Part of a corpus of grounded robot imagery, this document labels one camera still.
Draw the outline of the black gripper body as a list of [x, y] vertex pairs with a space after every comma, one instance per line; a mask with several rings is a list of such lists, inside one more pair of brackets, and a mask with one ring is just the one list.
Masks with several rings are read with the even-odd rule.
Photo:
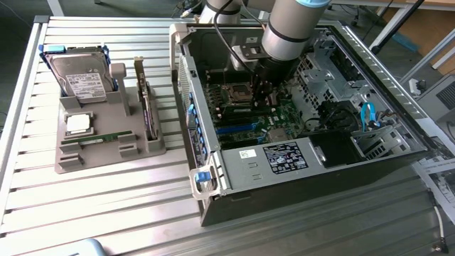
[[281, 61], [273, 58], [261, 58], [257, 61], [255, 71], [253, 84], [268, 82], [272, 86], [279, 86], [291, 72], [295, 70], [299, 59]]

